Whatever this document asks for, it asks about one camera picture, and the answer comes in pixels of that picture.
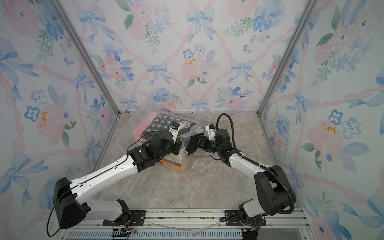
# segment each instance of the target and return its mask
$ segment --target green leaf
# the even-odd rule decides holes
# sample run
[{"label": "green leaf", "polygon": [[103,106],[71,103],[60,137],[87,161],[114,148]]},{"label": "green leaf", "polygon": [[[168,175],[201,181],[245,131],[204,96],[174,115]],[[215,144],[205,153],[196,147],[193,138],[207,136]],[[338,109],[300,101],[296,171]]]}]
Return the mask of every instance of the green leaf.
[{"label": "green leaf", "polygon": [[331,21],[331,28],[334,31],[336,31],[337,27],[339,26],[340,19],[341,19],[340,9],[339,9],[339,6],[336,5],[336,9],[335,9],[335,12],[333,13],[333,17]]},{"label": "green leaf", "polygon": [[314,150],[314,146],[310,142],[302,145],[301,148],[304,149],[307,152],[313,152],[313,150]]},{"label": "green leaf", "polygon": [[316,166],[318,167],[318,169],[320,169],[321,171],[321,162],[322,161],[317,161],[317,158],[321,155],[321,152],[319,150],[317,150],[314,154],[314,162],[316,163]]},{"label": "green leaf", "polygon": [[61,135],[61,140],[63,141],[64,146],[69,148],[69,146],[70,146],[70,137],[68,136],[68,133],[63,132],[62,135]]},{"label": "green leaf", "polygon": [[65,124],[64,128],[67,130],[70,130],[76,126],[76,121],[70,122],[70,123],[71,123],[71,126],[68,126],[68,124]]},{"label": "green leaf", "polygon": [[192,86],[193,84],[195,84],[195,80],[193,78],[191,78],[188,83],[187,83],[187,88],[189,88],[190,86]]},{"label": "green leaf", "polygon": [[320,39],[320,41],[317,43],[316,47],[318,47],[318,46],[320,46],[320,45],[323,45],[323,44],[329,42],[333,36],[334,36],[333,33],[328,33],[328,34],[324,35],[324,36]]},{"label": "green leaf", "polygon": [[124,20],[125,30],[128,30],[134,21],[133,14],[128,15]]},{"label": "green leaf", "polygon": [[132,12],[131,7],[125,0],[115,0],[115,2],[119,5],[121,9],[123,9],[126,12]]}]

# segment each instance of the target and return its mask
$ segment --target blue bow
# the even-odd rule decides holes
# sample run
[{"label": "blue bow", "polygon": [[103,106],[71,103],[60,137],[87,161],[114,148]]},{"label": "blue bow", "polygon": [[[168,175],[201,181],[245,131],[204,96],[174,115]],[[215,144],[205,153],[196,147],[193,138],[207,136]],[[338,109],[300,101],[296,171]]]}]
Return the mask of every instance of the blue bow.
[{"label": "blue bow", "polygon": [[80,68],[79,75],[77,75],[77,78],[75,78],[73,80],[73,86],[76,89],[79,89],[79,87],[81,86],[81,88],[84,91],[84,104],[88,103],[88,100],[87,100],[87,88],[85,87],[85,85],[87,85],[90,88],[95,88],[92,85],[93,81],[84,81],[85,78],[87,78],[87,75],[85,74],[84,69]]},{"label": "blue bow", "polygon": [[200,107],[201,107],[204,111],[209,111],[209,108],[205,107],[205,106],[208,105],[208,102],[209,102],[208,99],[204,99],[203,101],[191,101],[191,105],[192,105],[192,106],[196,106],[196,111],[199,111],[199,110],[200,110]]},{"label": "blue bow", "polygon": [[246,63],[239,63],[239,62],[232,63],[231,64],[231,69],[233,69],[233,70],[237,69],[237,72],[236,72],[235,77],[228,79],[227,83],[231,83],[233,81],[233,79],[235,79],[238,76],[240,76],[240,73],[241,73],[242,69],[243,69],[243,76],[244,76],[245,80],[247,82],[249,82],[248,78],[252,77],[252,75],[247,73],[245,71],[245,69],[251,70],[254,63],[255,63],[254,61],[248,61]]},{"label": "blue bow", "polygon": [[119,102],[122,104],[127,104],[127,108],[125,109],[126,112],[128,112],[128,110],[131,109],[131,105],[132,105],[132,107],[134,107],[136,109],[140,109],[139,106],[133,104],[133,103],[137,104],[136,98],[129,98],[129,99],[119,98]]},{"label": "blue bow", "polygon": [[29,173],[36,173],[36,172],[41,172],[48,167],[42,167],[44,164],[44,160],[39,162],[38,164],[22,170],[23,167],[25,167],[31,159],[25,154],[25,153],[17,153],[13,159],[12,159],[12,166],[11,168],[8,169],[8,171],[5,173],[4,176],[0,177],[0,194],[6,193],[11,186],[12,180],[22,186],[25,191],[22,196],[22,203],[23,206],[25,206],[25,202],[27,200],[32,200],[31,197],[29,196],[29,193],[27,191],[28,185],[29,185],[29,180],[26,177],[23,176],[15,176],[16,173],[18,174],[29,174]]},{"label": "blue bow", "polygon": [[[384,69],[376,77],[375,82],[378,85],[384,86]],[[361,100],[361,99],[351,99],[351,100],[348,100],[348,102],[351,104],[349,106],[349,108],[356,107],[356,106],[359,106],[362,104],[366,104],[370,107],[376,107],[376,106],[379,106],[380,104],[384,103],[384,91],[377,94],[371,100],[366,101],[366,102]],[[383,135],[383,134],[384,134],[384,114],[381,117],[381,123],[380,123],[380,135]]]},{"label": "blue bow", "polygon": [[296,114],[296,125],[297,121],[299,120],[301,122],[301,107],[303,107],[303,111],[307,111],[311,107],[311,101],[308,99],[305,99],[303,97],[303,93],[300,90],[297,90],[295,93],[295,98],[298,100],[296,104],[291,107],[291,106],[285,106],[286,111],[289,109],[296,110],[297,109],[297,114]]},{"label": "blue bow", "polygon": [[95,145],[93,145],[95,142],[96,142],[95,138],[92,135],[90,135],[89,136],[89,144],[83,152],[84,157],[88,157],[89,153],[91,153],[93,155],[93,161],[92,161],[93,165],[96,164],[96,160],[95,160],[96,153],[95,153],[94,149],[102,147],[102,145],[100,145],[100,141],[98,141]]},{"label": "blue bow", "polygon": [[[193,37],[200,32],[200,29],[201,29],[200,20],[199,20],[200,18],[205,21],[212,22],[214,19],[214,15],[215,15],[215,10],[212,7],[207,8],[205,11],[199,11],[199,12],[196,10],[187,11],[187,21],[189,22],[196,21],[196,25],[195,25],[195,33],[187,37],[185,41],[186,42],[188,41],[189,43],[191,43]],[[214,34],[216,31],[210,29],[204,21],[201,21],[201,24],[203,25],[206,35],[212,41],[211,34]]]},{"label": "blue bow", "polygon": [[91,11],[88,11],[88,12],[84,12],[82,10],[79,10],[79,11],[76,11],[74,12],[77,19],[82,22],[82,23],[85,23],[86,21],[89,21],[89,25],[91,26],[91,29],[92,29],[92,35],[88,37],[87,39],[87,42],[91,42],[93,44],[93,37],[95,35],[97,35],[97,27],[96,25],[100,28],[100,30],[105,34],[107,35],[110,39],[112,39],[113,41],[115,40],[111,34],[115,33],[114,31],[112,30],[109,30],[108,28],[104,27],[103,25],[101,25],[99,22],[97,21],[100,21],[100,22],[103,22],[105,23],[105,14],[103,12],[103,10],[99,7],[96,7],[92,12]]},{"label": "blue bow", "polygon": [[155,65],[155,66],[150,64],[150,65],[145,66],[145,69],[147,70],[147,72],[153,72],[153,74],[155,76],[155,79],[149,81],[148,84],[151,84],[153,86],[153,83],[155,82],[155,80],[159,79],[159,74],[167,83],[170,83],[169,79],[171,79],[171,78],[162,73],[162,72],[168,71],[167,70],[168,67],[165,63],[161,63],[161,64]]},{"label": "blue bow", "polygon": [[12,44],[6,39],[0,38],[0,68],[5,72],[5,74],[7,74],[7,76],[12,80],[14,84],[11,91],[11,97],[13,102],[16,102],[17,98],[22,100],[19,90],[16,87],[17,83],[19,82],[19,78],[17,77],[15,71],[12,68],[8,67],[1,61],[4,60],[4,62],[8,63],[11,67],[14,67],[17,70],[22,71],[23,73],[26,73],[28,75],[36,77],[39,76],[31,71],[31,69],[33,68],[33,64],[20,64],[7,60],[11,58],[17,58],[18,56],[19,54],[13,48]]}]

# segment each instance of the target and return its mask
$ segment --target wire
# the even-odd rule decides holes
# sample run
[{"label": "wire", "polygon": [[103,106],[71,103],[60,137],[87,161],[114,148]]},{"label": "wire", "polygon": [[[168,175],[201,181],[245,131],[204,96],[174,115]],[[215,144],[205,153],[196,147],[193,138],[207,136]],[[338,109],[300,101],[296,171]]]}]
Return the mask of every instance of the wire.
[{"label": "wire", "polygon": [[233,148],[236,151],[236,153],[241,158],[249,161],[250,163],[255,164],[256,166],[259,166],[260,168],[264,169],[267,173],[272,175],[275,178],[276,182],[279,183],[279,185],[283,188],[283,190],[287,194],[289,202],[290,202],[290,208],[289,208],[289,210],[282,210],[282,211],[280,211],[278,213],[280,213],[280,214],[291,214],[294,211],[294,209],[295,209],[295,201],[293,199],[293,196],[292,196],[291,192],[288,190],[286,185],[281,181],[281,179],[271,169],[269,169],[268,167],[266,167],[264,165],[261,165],[260,163],[254,161],[254,160],[252,160],[252,159],[248,158],[247,156],[244,156],[243,154],[240,153],[240,151],[236,148],[236,144],[235,144],[235,136],[234,136],[234,128],[233,128],[232,118],[228,114],[222,113],[222,114],[219,115],[219,117],[217,118],[217,121],[216,121],[216,130],[218,129],[218,122],[219,122],[219,120],[220,120],[220,118],[222,116],[226,116],[229,119],[229,123],[231,124],[232,144],[233,144]]},{"label": "wire", "polygon": [[211,152],[209,153],[209,156],[211,156],[211,158],[212,158],[213,160],[220,160],[220,158],[214,158],[214,157],[212,157]]},{"label": "wire", "polygon": [[[157,131],[150,131],[150,132],[147,132],[147,133],[144,134],[141,138],[139,138],[139,140],[141,140],[145,135],[147,135],[148,133],[151,133],[151,132],[157,132]],[[132,145],[130,145],[130,146],[127,148],[127,154],[126,154],[127,156],[126,156],[126,158],[125,158],[121,163],[117,164],[115,167],[117,167],[117,166],[120,165],[120,164],[123,164],[123,163],[128,159],[128,149],[129,149]],[[105,173],[105,172],[107,172],[107,171],[109,171],[109,170],[111,170],[111,169],[114,169],[114,167],[111,167],[111,168],[109,168],[109,169],[107,169],[107,170],[105,170],[105,171],[99,173],[98,175],[93,176],[93,177],[91,177],[91,178],[85,180],[84,182],[81,182],[80,185],[86,183],[87,181],[90,181],[90,180],[94,179],[95,177],[100,176],[101,174],[103,174],[103,173]],[[68,191],[66,191],[63,195],[61,195],[61,197],[59,197],[59,199],[58,199],[58,200],[55,202],[55,204],[53,205],[53,208],[51,209],[51,212],[49,213],[49,217],[48,217],[48,221],[47,221],[47,227],[46,227],[47,235],[48,235],[49,237],[53,237],[53,236],[60,230],[60,228],[59,228],[53,235],[50,235],[50,234],[49,234],[49,230],[48,230],[49,220],[50,220],[50,218],[51,218],[52,212],[53,212],[53,210],[54,210],[56,204],[57,204],[57,203],[58,203],[58,202],[65,196],[65,194],[66,194],[67,192],[71,191],[72,189],[74,189],[75,187],[78,187],[78,186],[79,186],[79,185],[76,185],[76,186],[72,187],[71,189],[69,189]]]},{"label": "wire", "polygon": [[218,122],[220,121],[220,118],[221,118],[222,116],[226,116],[226,117],[229,119],[229,123],[231,124],[232,144],[233,144],[233,148],[234,148],[234,150],[236,151],[236,153],[237,153],[241,158],[243,158],[243,159],[249,161],[250,163],[253,163],[253,164],[256,165],[256,166],[259,166],[260,163],[258,163],[258,162],[256,162],[256,161],[254,161],[253,159],[250,159],[249,157],[247,157],[247,156],[241,154],[240,151],[236,148],[236,144],[235,144],[235,135],[234,135],[235,130],[234,130],[234,127],[233,127],[232,118],[231,118],[228,114],[226,114],[226,113],[222,113],[222,114],[219,115],[219,117],[218,117],[217,120],[216,120],[216,130],[218,129]]}]

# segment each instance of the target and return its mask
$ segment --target blue flower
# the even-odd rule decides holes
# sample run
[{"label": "blue flower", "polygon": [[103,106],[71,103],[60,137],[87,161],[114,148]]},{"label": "blue flower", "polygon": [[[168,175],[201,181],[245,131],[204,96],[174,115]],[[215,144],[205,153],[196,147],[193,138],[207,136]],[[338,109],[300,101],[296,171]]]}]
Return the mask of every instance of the blue flower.
[{"label": "blue flower", "polygon": [[133,76],[135,76],[135,75],[133,73],[130,73],[132,68],[131,67],[127,67],[128,65],[131,65],[133,63],[133,61],[134,60],[126,60],[126,61],[120,62],[120,65],[122,67],[120,67],[119,69],[121,69],[125,73],[125,78],[128,81],[134,81]]},{"label": "blue flower", "polygon": [[356,37],[355,40],[353,40],[352,45],[348,47],[348,49],[351,49],[349,53],[351,54],[355,48],[359,49],[360,48],[359,44],[361,42],[362,42],[362,39],[360,39],[359,37]]},{"label": "blue flower", "polygon": [[103,52],[105,52],[108,57],[111,57],[113,54],[115,56],[115,60],[120,62],[120,56],[118,54],[122,53],[121,48],[115,49],[115,46],[111,42],[108,42],[108,44],[103,43],[103,47]]},{"label": "blue flower", "polygon": [[343,117],[342,112],[338,112],[336,109],[333,109],[331,115],[328,117],[328,119],[333,122],[335,125],[341,124],[341,118]]},{"label": "blue flower", "polygon": [[336,72],[338,73],[339,70],[344,70],[345,69],[345,66],[344,64],[349,60],[349,56],[347,57],[347,53],[344,54],[344,56],[341,58],[341,57],[338,57],[338,63],[334,63],[332,68],[336,68]]},{"label": "blue flower", "polygon": [[162,13],[162,11],[160,10],[160,6],[154,6],[153,11],[154,11],[155,17],[160,18],[160,13]]},{"label": "blue flower", "polygon": [[156,24],[153,25],[155,27],[155,32],[156,33],[161,33],[163,34],[163,30],[165,30],[164,28],[164,24],[163,24],[163,20],[160,19],[160,21],[158,19],[156,19]]},{"label": "blue flower", "polygon": [[348,119],[348,122],[343,122],[341,127],[344,129],[343,136],[346,139],[350,139],[353,135],[359,135],[361,133],[361,123],[354,118]]},{"label": "blue flower", "polygon": [[[341,203],[344,206],[343,211],[360,218],[360,220],[369,227],[379,228],[384,224],[384,202],[380,197],[374,196],[367,200],[368,206],[378,215],[372,217],[363,217],[357,214],[350,206]],[[377,240],[384,239],[384,229],[379,233]]]},{"label": "blue flower", "polygon": [[100,75],[101,78],[105,77],[107,80],[109,79],[108,78],[108,74],[107,74],[107,72],[104,69],[101,70],[101,73],[99,73],[99,75]]},{"label": "blue flower", "polygon": [[234,97],[234,96],[240,96],[240,93],[238,93],[240,91],[240,88],[239,87],[237,87],[237,88],[234,88],[234,89],[232,89],[231,87],[229,87],[228,89],[227,89],[227,92],[226,92],[226,96],[227,97]]},{"label": "blue flower", "polygon": [[361,55],[362,55],[363,57],[365,57],[365,54],[367,54],[368,51],[371,51],[371,50],[372,50],[372,48],[373,48],[373,47],[371,46],[372,40],[373,40],[373,38],[370,38],[370,39],[368,40],[368,42],[365,44],[364,47],[361,46]]},{"label": "blue flower", "polygon": [[289,124],[289,120],[285,115],[280,115],[279,120],[276,121],[276,128],[279,131],[280,136],[288,137],[290,124]]},{"label": "blue flower", "polygon": [[44,96],[43,90],[33,90],[31,93],[31,99],[35,101],[36,106],[47,105],[48,97]]},{"label": "blue flower", "polygon": [[37,117],[39,116],[40,110],[38,107],[31,107],[28,106],[26,108],[26,112],[24,113],[24,117],[31,119],[32,121],[36,122]]},{"label": "blue flower", "polygon": [[88,157],[89,153],[91,153],[93,155],[93,161],[92,161],[93,165],[96,164],[96,160],[95,160],[96,153],[95,153],[94,149],[102,147],[102,145],[100,145],[100,141],[98,141],[97,143],[95,143],[95,142],[96,142],[95,138],[92,135],[90,135],[88,146],[85,148],[85,150],[83,152],[84,157]]},{"label": "blue flower", "polygon": [[261,6],[255,10],[255,19],[252,26],[254,30],[262,29],[269,30],[271,27],[276,27],[284,18],[284,7],[281,5],[281,0],[268,1],[268,5],[263,9]]},{"label": "blue flower", "polygon": [[53,193],[55,191],[56,182],[64,177],[65,177],[64,175],[55,175],[45,183],[43,190],[39,194],[39,198],[38,198],[40,209],[44,210],[45,208],[48,208],[49,210],[52,210]]},{"label": "blue flower", "polygon": [[64,35],[64,29],[61,27],[56,15],[46,1],[36,5],[38,18],[42,25],[46,26],[49,35],[58,40]]},{"label": "blue flower", "polygon": [[163,20],[164,20],[164,24],[167,26],[167,28],[170,28],[172,26],[172,23],[170,22],[170,17],[168,16],[165,16],[163,14]]},{"label": "blue flower", "polygon": [[171,99],[170,92],[165,88],[155,88],[152,91],[153,100],[156,102],[166,102]]},{"label": "blue flower", "polygon": [[347,69],[347,72],[349,72],[350,70],[354,71],[356,70],[356,63],[360,62],[361,58],[358,57],[359,55],[359,52],[356,52],[352,59],[350,61],[348,61],[348,69]]},{"label": "blue flower", "polygon": [[190,48],[188,48],[187,50],[183,51],[183,54],[184,54],[184,58],[185,59],[193,57],[193,52],[191,51]]},{"label": "blue flower", "polygon": [[295,168],[295,166],[293,165],[292,162],[291,162],[291,164],[289,164],[289,169],[291,170],[292,173],[287,175],[287,178],[289,180],[293,179],[292,188],[293,188],[293,191],[296,193],[296,186],[297,186],[298,189],[303,188],[304,187],[304,182],[299,177],[299,175],[297,174],[296,168]]},{"label": "blue flower", "polygon": [[195,51],[194,53],[199,56],[199,57],[204,57],[204,51],[205,51],[205,47],[203,47],[203,45],[196,45],[195,46]]}]

